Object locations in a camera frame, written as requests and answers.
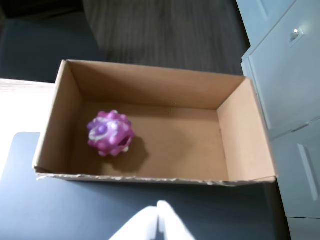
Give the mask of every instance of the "white cabinet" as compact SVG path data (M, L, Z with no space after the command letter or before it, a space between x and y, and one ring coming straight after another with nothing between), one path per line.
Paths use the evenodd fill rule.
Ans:
M297 0L243 59L252 70L272 139L320 116L319 13L319 0ZM303 34L292 45L294 29Z
M288 218L291 240L319 240L320 219Z
M271 144L286 216L320 218L320 120Z
M262 41L296 0L237 0L251 45Z

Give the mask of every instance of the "wooden floor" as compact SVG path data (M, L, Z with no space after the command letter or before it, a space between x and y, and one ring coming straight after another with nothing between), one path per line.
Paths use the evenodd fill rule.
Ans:
M114 63L242 75L250 47L236 0L84 0Z

